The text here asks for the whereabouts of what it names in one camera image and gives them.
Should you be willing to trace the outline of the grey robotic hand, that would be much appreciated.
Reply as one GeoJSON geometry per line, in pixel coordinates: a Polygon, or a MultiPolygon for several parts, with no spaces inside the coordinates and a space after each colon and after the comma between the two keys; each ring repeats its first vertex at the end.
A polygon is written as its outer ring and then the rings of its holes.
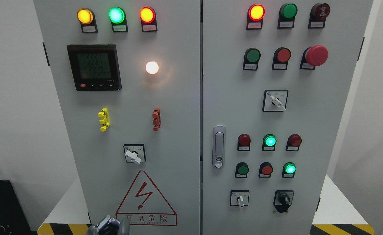
{"type": "Polygon", "coordinates": [[[130,220],[128,218],[117,220],[107,215],[97,225],[91,225],[86,235],[129,235],[129,233],[130,220]]]}

